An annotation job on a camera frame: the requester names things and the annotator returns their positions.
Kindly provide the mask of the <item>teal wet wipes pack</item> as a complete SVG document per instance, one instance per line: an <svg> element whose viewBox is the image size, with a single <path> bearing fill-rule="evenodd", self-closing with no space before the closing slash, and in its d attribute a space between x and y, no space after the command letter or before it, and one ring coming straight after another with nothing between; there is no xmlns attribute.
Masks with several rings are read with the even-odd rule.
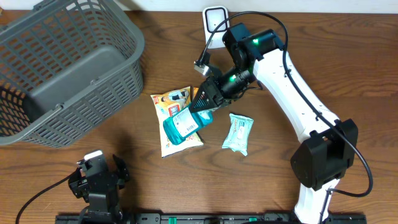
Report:
<svg viewBox="0 0 398 224"><path fill-rule="evenodd" d="M254 120L237 114L229 114L231 127L224 140L222 149L231 149L233 152L240 152L242 155L248 155L248 137Z"/></svg>

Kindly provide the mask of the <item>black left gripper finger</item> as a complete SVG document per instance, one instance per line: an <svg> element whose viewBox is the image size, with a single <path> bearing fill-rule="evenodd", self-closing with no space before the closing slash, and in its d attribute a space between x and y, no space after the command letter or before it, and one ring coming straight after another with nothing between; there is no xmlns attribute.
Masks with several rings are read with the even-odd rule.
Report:
<svg viewBox="0 0 398 224"><path fill-rule="evenodd" d="M130 173L129 170L127 168L127 165L125 163L125 161L123 159L121 159L120 157L116 156L115 154L113 154L113 160L116 164L116 174L118 176L119 179L119 183L126 183L130 181Z"/></svg>
<svg viewBox="0 0 398 224"><path fill-rule="evenodd" d="M68 186L76 198L82 198L85 193L84 181L85 178L82 176L80 168L77 168L68 180Z"/></svg>

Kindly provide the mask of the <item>blue mouthwash bottle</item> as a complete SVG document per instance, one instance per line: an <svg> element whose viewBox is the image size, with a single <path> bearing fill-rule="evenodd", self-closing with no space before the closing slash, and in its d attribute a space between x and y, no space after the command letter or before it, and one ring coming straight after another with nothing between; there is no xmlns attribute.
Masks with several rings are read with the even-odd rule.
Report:
<svg viewBox="0 0 398 224"><path fill-rule="evenodd" d="M203 110L192 113L189 107L163 121L164 131L174 145L183 143L186 138L213 122L212 112Z"/></svg>

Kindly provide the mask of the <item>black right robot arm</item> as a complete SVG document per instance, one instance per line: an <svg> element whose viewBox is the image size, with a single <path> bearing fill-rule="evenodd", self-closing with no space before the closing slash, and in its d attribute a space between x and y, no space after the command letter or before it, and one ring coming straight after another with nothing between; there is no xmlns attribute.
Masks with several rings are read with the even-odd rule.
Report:
<svg viewBox="0 0 398 224"><path fill-rule="evenodd" d="M257 81L264 85L289 119L300 146L290 164L300 182L295 216L302 223L321 223L336 185L353 165L358 128L341 121L305 83L294 67L286 43L272 30L251 34L242 23L225 30L222 41L234 65L222 73L203 52L195 69L206 80L190 111L216 110L237 100Z"/></svg>

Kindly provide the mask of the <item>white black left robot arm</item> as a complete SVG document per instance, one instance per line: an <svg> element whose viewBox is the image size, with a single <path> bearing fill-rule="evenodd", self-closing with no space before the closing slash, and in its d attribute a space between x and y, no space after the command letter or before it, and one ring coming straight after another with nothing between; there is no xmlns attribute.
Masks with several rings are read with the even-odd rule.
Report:
<svg viewBox="0 0 398 224"><path fill-rule="evenodd" d="M68 179L76 198L88 204L79 214L78 223L122 223L118 191L130 181L126 163L113 155L116 170L110 171L101 150L86 154Z"/></svg>

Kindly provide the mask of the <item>yellow snack bag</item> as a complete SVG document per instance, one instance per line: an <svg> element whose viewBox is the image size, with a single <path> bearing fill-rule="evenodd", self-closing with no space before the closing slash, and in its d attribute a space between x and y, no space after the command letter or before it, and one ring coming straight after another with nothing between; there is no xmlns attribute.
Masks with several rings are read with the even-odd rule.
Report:
<svg viewBox="0 0 398 224"><path fill-rule="evenodd" d="M163 122L177 114L191 102L191 87L187 86L178 90L169 91L159 95L151 95L159 120L160 148L162 158L193 147L203 146L197 133L190 135L183 143L174 145L168 139Z"/></svg>

